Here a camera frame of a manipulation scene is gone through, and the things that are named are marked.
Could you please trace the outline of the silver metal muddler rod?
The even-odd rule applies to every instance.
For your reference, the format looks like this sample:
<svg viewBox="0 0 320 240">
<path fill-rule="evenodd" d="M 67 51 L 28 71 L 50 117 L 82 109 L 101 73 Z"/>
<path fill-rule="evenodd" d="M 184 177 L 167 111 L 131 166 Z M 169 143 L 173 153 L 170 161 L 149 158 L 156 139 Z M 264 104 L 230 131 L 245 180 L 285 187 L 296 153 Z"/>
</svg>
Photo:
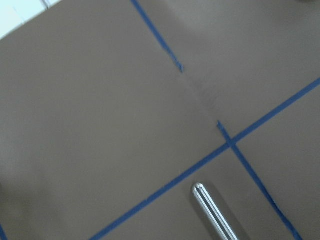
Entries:
<svg viewBox="0 0 320 240">
<path fill-rule="evenodd" d="M 220 239 L 238 240 L 239 238 L 221 213 L 206 187 L 202 183 L 197 182 L 192 187 L 192 193 Z"/>
</svg>

